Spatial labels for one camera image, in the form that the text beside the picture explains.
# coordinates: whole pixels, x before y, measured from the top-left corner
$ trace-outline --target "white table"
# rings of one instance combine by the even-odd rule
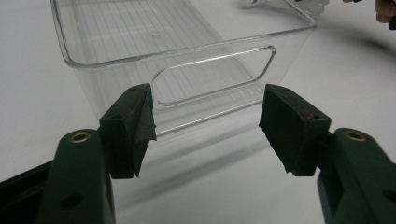
[[[332,131],[366,132],[396,161],[396,32],[376,22],[373,4],[331,1],[281,84],[329,115]],[[316,178],[284,174],[250,113],[151,144],[140,179],[113,181],[118,222],[322,223]],[[238,131],[216,134],[230,125]],[[2,1],[0,181],[52,160],[65,134],[97,127],[63,62],[50,1]]]

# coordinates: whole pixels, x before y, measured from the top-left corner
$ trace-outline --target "plastic bin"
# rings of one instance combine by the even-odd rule
[[[151,83],[158,135],[259,104],[286,74],[316,22],[294,0],[254,2],[51,1],[62,55],[95,114]]]

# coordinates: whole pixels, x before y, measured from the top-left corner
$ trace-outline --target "clamp jaw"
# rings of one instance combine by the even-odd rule
[[[329,133],[331,119],[295,92],[267,85],[260,127],[285,166],[312,176],[326,223],[395,223],[396,165],[370,135]]]

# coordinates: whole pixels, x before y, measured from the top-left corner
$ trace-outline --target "metal grommet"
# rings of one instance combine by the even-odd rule
[[[90,133],[76,133],[69,138],[71,143],[82,143],[91,138]]]
[[[363,134],[357,132],[346,132],[346,137],[357,142],[365,142],[367,140]]]

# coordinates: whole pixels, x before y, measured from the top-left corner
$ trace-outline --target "white surface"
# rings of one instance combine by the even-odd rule
[[[329,115],[332,131],[366,132],[396,161],[396,32],[376,22],[373,4],[331,1],[282,85]],[[283,173],[244,124],[251,113],[152,144],[140,179],[113,181],[119,223],[323,222],[316,179]],[[51,160],[59,139],[82,128],[97,120],[63,62],[50,1],[2,1],[0,181]]]

